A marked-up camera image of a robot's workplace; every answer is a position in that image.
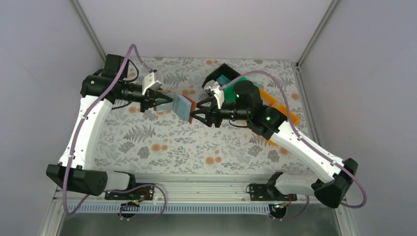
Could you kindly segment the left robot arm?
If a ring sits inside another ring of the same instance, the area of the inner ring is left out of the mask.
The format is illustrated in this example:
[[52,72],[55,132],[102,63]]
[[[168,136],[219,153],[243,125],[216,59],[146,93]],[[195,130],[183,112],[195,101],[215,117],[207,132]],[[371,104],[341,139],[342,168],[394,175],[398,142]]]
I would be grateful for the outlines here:
[[172,102],[161,93],[162,80],[151,69],[140,84],[126,80],[128,67],[124,57],[108,54],[105,66],[82,82],[79,114],[70,141],[57,164],[47,167],[46,175],[64,190],[99,196],[117,190],[124,199],[136,195],[134,175],[120,171],[94,170],[94,158],[101,129],[117,100],[136,102],[140,111]]

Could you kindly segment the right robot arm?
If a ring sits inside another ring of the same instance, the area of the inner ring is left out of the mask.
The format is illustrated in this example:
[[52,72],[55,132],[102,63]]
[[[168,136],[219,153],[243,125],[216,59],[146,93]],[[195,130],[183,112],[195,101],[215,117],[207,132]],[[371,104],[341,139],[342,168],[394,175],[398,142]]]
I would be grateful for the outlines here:
[[287,201],[289,195],[307,195],[330,208],[339,207],[352,185],[357,162],[343,160],[302,135],[285,114],[263,104],[259,88],[251,81],[239,81],[233,90],[235,101],[226,102],[219,88],[211,88],[210,97],[198,102],[191,117],[208,127],[219,127],[225,119],[244,120],[253,133],[283,147],[314,173],[312,177],[291,177],[277,172],[266,184],[251,185],[251,199]]

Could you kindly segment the brown leather card holder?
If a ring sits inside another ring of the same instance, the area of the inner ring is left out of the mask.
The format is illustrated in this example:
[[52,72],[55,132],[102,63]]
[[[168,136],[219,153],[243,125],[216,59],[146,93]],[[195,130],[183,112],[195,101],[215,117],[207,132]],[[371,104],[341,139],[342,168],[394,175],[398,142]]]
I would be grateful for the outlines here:
[[178,90],[161,90],[160,92],[170,97],[172,101],[156,106],[154,111],[158,113],[173,112],[178,118],[191,124],[193,117],[190,116],[190,113],[195,111],[196,102]]

